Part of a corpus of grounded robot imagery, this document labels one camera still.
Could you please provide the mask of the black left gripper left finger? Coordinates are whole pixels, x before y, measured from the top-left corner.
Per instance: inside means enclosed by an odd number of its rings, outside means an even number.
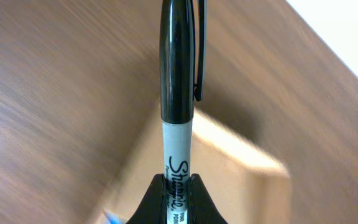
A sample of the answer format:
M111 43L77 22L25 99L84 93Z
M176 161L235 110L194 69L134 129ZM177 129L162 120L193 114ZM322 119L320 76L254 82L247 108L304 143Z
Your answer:
M154 175L144 197L127 224L166 224L167 192L163 174Z

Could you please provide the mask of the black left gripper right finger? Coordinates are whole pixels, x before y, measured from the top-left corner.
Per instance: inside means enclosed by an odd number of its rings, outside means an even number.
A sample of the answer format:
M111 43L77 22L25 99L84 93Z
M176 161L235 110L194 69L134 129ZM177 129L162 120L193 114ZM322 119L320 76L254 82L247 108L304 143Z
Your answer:
M188 223L227 224L216 208L199 174L191 175L188 200Z

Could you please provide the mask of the blue plastic case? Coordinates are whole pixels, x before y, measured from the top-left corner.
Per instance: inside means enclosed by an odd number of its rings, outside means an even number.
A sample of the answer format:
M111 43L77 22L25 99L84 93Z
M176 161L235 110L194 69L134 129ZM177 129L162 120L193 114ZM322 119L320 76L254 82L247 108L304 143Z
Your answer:
M121 220L116 214L103 210L103 215L105 217L104 224L124 224L124 220Z

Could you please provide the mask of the brown cardboard box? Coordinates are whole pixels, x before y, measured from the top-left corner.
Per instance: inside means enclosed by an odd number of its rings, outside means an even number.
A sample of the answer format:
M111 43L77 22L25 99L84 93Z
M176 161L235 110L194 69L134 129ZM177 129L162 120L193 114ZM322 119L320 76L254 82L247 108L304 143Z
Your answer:
M290 222L291 179L284 164L200 110L194 113L191 145L191 172L201 176L228 223ZM110 181L89 223L107 223L110 214L128 221L162 171L162 121L155 110L122 177Z

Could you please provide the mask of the black sharpie marker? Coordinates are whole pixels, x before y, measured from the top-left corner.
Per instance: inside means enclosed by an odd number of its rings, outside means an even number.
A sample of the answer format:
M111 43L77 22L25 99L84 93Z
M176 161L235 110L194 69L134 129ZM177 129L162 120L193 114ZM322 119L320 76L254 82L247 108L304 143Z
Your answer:
M163 0L160 20L160 109L167 223L188 221L194 102L203 97L207 1Z

